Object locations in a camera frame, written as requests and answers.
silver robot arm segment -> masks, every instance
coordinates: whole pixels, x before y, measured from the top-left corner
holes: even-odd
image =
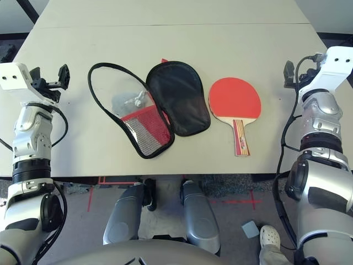
[[[296,264],[352,263],[353,218],[347,213],[353,205],[353,175],[342,149],[343,113],[333,95],[352,68],[353,48],[331,47],[315,77],[308,70],[300,78],[301,154],[285,188],[298,201]]]
[[[59,77],[58,82],[47,83],[39,68],[29,72],[20,63],[0,64],[0,87],[23,106],[14,129],[13,184],[0,232],[0,264],[36,264],[50,243],[47,237],[65,220],[60,200],[52,194],[50,134],[51,113],[58,110],[55,103],[60,98],[60,92],[52,89],[67,88],[66,65]]]

wooden paddle handle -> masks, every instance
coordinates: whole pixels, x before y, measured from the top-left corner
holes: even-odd
[[[234,140],[236,143],[236,156],[250,156],[242,120],[233,120]]]

white shoe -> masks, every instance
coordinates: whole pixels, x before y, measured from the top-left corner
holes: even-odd
[[[265,245],[275,245],[278,249],[281,248],[281,239],[277,230],[270,225],[264,225],[260,231],[261,248]]]

ping pong paddle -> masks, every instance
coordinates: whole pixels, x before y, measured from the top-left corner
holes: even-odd
[[[234,130],[236,156],[250,156],[244,127],[261,113],[258,93],[248,82],[227,77],[216,81],[208,94],[213,115]]]

red mesh pocket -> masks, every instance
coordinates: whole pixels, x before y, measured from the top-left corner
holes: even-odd
[[[170,141],[170,133],[155,105],[131,113],[121,120],[134,136],[142,153],[154,153]]]

